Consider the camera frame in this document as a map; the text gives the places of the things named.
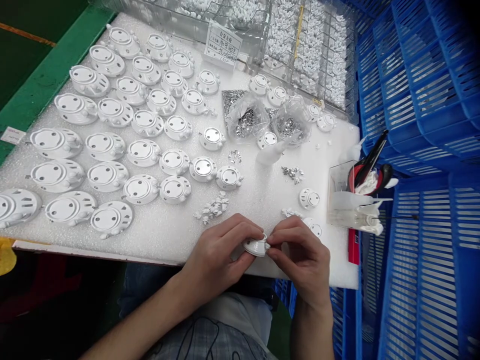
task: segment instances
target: white component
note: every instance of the white component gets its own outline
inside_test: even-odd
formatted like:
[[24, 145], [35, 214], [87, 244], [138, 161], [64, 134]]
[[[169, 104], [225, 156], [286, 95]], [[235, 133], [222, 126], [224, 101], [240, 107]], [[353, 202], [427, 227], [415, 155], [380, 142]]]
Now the white component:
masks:
[[48, 159], [69, 159], [82, 151], [80, 136], [65, 128], [43, 128], [30, 135], [30, 142]]
[[143, 139], [134, 141], [128, 146], [126, 157], [132, 164], [147, 168], [159, 161], [161, 152], [156, 142]]
[[125, 61], [103, 44], [93, 45], [90, 48], [91, 67], [109, 78], [123, 74], [125, 72]]
[[90, 98], [105, 96], [111, 88], [105, 75], [83, 65], [72, 66], [70, 79], [76, 91]]
[[153, 89], [150, 92], [146, 99], [146, 105], [154, 113], [165, 117], [172, 115], [177, 108], [174, 97], [160, 89]]
[[113, 132], [94, 133], [86, 138], [85, 143], [90, 156], [102, 162], [120, 159], [127, 147], [125, 141]]
[[68, 159], [56, 159], [35, 166], [31, 179], [49, 193], [65, 193], [80, 186], [85, 171], [80, 164]]
[[192, 124], [182, 116], [173, 115], [164, 123], [164, 130], [170, 139], [184, 141], [192, 135]]
[[190, 181], [183, 176], [169, 176], [160, 184], [160, 196], [167, 204], [180, 204], [192, 193]]
[[0, 229], [28, 223], [42, 208], [42, 199], [24, 189], [7, 189], [0, 192]]
[[200, 183], [208, 183], [217, 176], [217, 165], [207, 156], [199, 156], [190, 164], [190, 175]]
[[90, 225], [98, 232], [103, 233], [100, 235], [100, 239], [105, 240], [125, 231], [133, 219], [134, 212], [130, 205], [123, 201], [110, 201], [100, 205], [93, 212]]
[[304, 209], [316, 208], [320, 203], [320, 195], [306, 187], [298, 193], [298, 201], [300, 201], [300, 205]]
[[191, 52], [185, 54], [181, 51], [175, 51], [168, 59], [168, 67], [184, 79], [190, 79], [194, 75], [194, 57]]
[[189, 169], [190, 158], [180, 149], [169, 149], [162, 154], [159, 163], [166, 174], [183, 175]]
[[148, 204], [159, 195], [159, 182], [146, 174], [132, 176], [123, 186], [123, 195], [134, 205]]
[[52, 223], [75, 226], [90, 220], [97, 207], [97, 200], [84, 191], [70, 191], [52, 200], [45, 209]]
[[101, 193], [111, 193], [121, 189], [129, 178], [128, 169], [119, 162], [101, 162], [88, 170], [88, 182]]
[[135, 132], [146, 138], [153, 138], [164, 130], [164, 120], [148, 110], [139, 110], [133, 115], [131, 127]]
[[108, 47], [110, 49], [115, 50], [125, 59], [133, 59], [140, 54], [139, 39], [133, 31], [128, 33], [121, 27], [112, 27], [110, 24], [107, 24], [106, 28], [109, 30]]
[[132, 122], [134, 110], [126, 102], [106, 97], [98, 103], [98, 117], [112, 128], [124, 128]]
[[236, 167], [225, 165], [218, 170], [215, 179], [220, 189], [232, 191], [242, 186], [244, 177]]
[[129, 76], [123, 76], [116, 81], [116, 96], [132, 106], [139, 106], [147, 101], [147, 87]]
[[99, 118], [99, 108], [88, 97], [66, 92], [53, 101], [60, 117], [70, 124], [88, 125]]

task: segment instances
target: white plastic part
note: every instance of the white plastic part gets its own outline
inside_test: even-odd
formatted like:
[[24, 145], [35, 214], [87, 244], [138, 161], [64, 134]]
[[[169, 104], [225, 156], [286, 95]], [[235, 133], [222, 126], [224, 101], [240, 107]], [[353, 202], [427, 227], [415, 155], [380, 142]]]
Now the white plastic part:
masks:
[[132, 176], [123, 186], [123, 195], [134, 205], [148, 204], [159, 195], [159, 182], [147, 174]]
[[83, 65], [75, 65], [70, 69], [70, 79], [73, 88], [89, 98], [105, 96], [111, 89], [105, 75]]
[[304, 209], [313, 209], [320, 203], [320, 195], [312, 189], [306, 187], [298, 193], [298, 201]]
[[133, 115], [131, 127], [145, 138], [154, 138], [164, 130], [164, 120], [152, 111], [139, 110]]
[[120, 162], [104, 161], [88, 170], [88, 182], [101, 193], [111, 193], [121, 189], [129, 178], [128, 169]]
[[189, 170], [192, 178], [200, 183], [208, 183], [217, 176], [217, 164], [207, 156], [193, 159]]
[[122, 58], [133, 59], [140, 54], [140, 43], [133, 31], [127, 32], [121, 27], [107, 24], [108, 47], [115, 50]]
[[116, 96], [132, 106], [139, 106], [147, 101], [147, 87], [129, 76], [123, 76], [116, 81]]
[[130, 205], [123, 201], [110, 201], [93, 212], [90, 225], [101, 232], [100, 239], [105, 240], [125, 231], [133, 219], [134, 212]]
[[124, 128], [132, 122], [134, 110], [126, 102], [106, 97], [98, 103], [98, 117], [112, 128]]
[[126, 157], [132, 164], [147, 168], [158, 163], [161, 153], [160, 146], [155, 141], [143, 139], [128, 146]]
[[184, 117], [173, 115], [164, 123], [165, 134], [172, 140], [185, 141], [192, 135], [192, 124]]
[[125, 141], [113, 132], [97, 132], [86, 138], [86, 149], [97, 161], [113, 161], [120, 159], [127, 148]]
[[42, 208], [42, 199], [25, 189], [11, 188], [0, 192], [0, 229], [28, 223]]
[[182, 97], [189, 89], [189, 83], [174, 71], [167, 71], [160, 79], [160, 86], [175, 98]]
[[65, 128], [43, 128], [30, 135], [30, 142], [47, 159], [69, 159], [82, 151], [82, 139]]
[[108, 78], [115, 78], [125, 72], [125, 61], [115, 52], [103, 45], [90, 48], [91, 67]]
[[161, 116], [167, 117], [172, 115], [177, 108], [177, 102], [169, 92], [153, 89], [146, 99], [148, 108]]
[[232, 191], [242, 186], [242, 180], [244, 177], [240, 174], [240, 171], [233, 166], [225, 165], [216, 173], [216, 184], [218, 187], [225, 191]]
[[70, 124], [88, 125], [99, 118], [99, 108], [88, 97], [66, 92], [55, 96], [55, 106], [60, 117]]
[[50, 201], [45, 215], [52, 223], [75, 226], [88, 222], [97, 207], [97, 200], [84, 191], [70, 191]]
[[84, 181], [85, 171], [75, 161], [56, 159], [35, 166], [30, 176], [42, 190], [65, 193], [80, 186]]
[[168, 67], [184, 79], [190, 79], [194, 75], [194, 57], [191, 52], [185, 54], [181, 51], [175, 51], [168, 59]]
[[191, 193], [190, 181], [183, 176], [169, 176], [160, 184], [160, 196], [167, 204], [183, 203]]

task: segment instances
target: small white plastic pieces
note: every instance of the small white plastic pieces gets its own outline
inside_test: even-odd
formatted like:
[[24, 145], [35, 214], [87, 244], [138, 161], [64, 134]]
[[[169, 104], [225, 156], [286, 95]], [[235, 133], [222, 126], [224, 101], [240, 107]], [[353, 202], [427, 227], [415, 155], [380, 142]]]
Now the small white plastic pieces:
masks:
[[126, 102], [106, 97], [98, 103], [98, 117], [112, 128], [124, 128], [132, 122], [134, 110]]
[[194, 57], [191, 52], [185, 54], [181, 51], [175, 51], [168, 59], [168, 67], [184, 79], [190, 79], [194, 75]]
[[85, 143], [90, 156], [102, 162], [120, 159], [127, 147], [125, 141], [113, 132], [94, 133], [86, 138]]
[[43, 128], [30, 135], [30, 142], [48, 159], [69, 159], [82, 151], [80, 136], [65, 128]]
[[134, 141], [128, 146], [126, 157], [132, 164], [147, 168], [158, 163], [161, 152], [156, 142], [143, 139]]
[[129, 171], [119, 162], [105, 161], [91, 167], [87, 177], [92, 188], [101, 193], [111, 193], [124, 186]]
[[169, 176], [160, 184], [160, 196], [167, 204], [183, 203], [191, 193], [190, 181], [183, 176]]
[[133, 59], [140, 54], [139, 39], [133, 31], [126, 32], [121, 27], [112, 27], [107, 24], [109, 30], [108, 47], [115, 50], [122, 58]]
[[125, 72], [125, 61], [113, 52], [104, 42], [90, 48], [91, 67], [108, 78], [114, 78]]
[[70, 124], [88, 125], [99, 118], [97, 104], [88, 97], [66, 92], [55, 96], [54, 103], [60, 117]]
[[42, 199], [36, 193], [12, 188], [0, 192], [0, 229], [33, 220], [42, 208]]
[[145, 138], [153, 138], [164, 130], [164, 120], [152, 111], [139, 110], [133, 115], [131, 127]]
[[146, 105], [154, 113], [165, 117], [172, 115], [177, 108], [174, 97], [160, 89], [153, 89], [150, 92], [146, 99]]
[[172, 41], [170, 38], [165, 41], [162, 36], [155, 33], [150, 34], [146, 41], [146, 52], [159, 63], [166, 63], [172, 55]]
[[190, 158], [180, 149], [169, 149], [162, 154], [159, 163], [166, 174], [183, 175], [189, 169]]
[[217, 176], [217, 164], [207, 156], [193, 159], [189, 170], [190, 175], [200, 183], [208, 183]]
[[110, 201], [93, 212], [90, 224], [92, 228], [103, 233], [100, 239], [105, 240], [125, 231], [133, 219], [134, 212], [130, 205], [123, 201]]
[[124, 198], [134, 205], [145, 205], [159, 195], [159, 182], [153, 176], [132, 176], [123, 186]]
[[192, 135], [192, 124], [182, 116], [173, 115], [164, 123], [165, 134], [172, 140], [185, 141]]
[[70, 191], [52, 200], [45, 209], [52, 223], [75, 226], [90, 220], [97, 207], [97, 200], [84, 191]]
[[139, 106], [147, 101], [147, 87], [132, 77], [124, 76], [116, 81], [116, 96], [132, 106]]
[[110, 91], [110, 81], [98, 71], [83, 65], [70, 69], [70, 79], [73, 88], [80, 94], [90, 98], [100, 98]]
[[320, 202], [320, 195], [306, 187], [298, 193], [298, 201], [300, 201], [300, 205], [304, 209], [316, 208]]

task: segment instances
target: hand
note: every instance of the hand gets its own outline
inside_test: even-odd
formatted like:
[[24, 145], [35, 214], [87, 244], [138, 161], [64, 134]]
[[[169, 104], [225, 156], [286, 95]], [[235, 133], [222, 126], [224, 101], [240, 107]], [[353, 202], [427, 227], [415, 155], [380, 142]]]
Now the hand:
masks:
[[[316, 311], [330, 302], [330, 251], [297, 216], [279, 222], [267, 238], [267, 255], [293, 281], [304, 302]], [[288, 244], [290, 257], [281, 250]]]

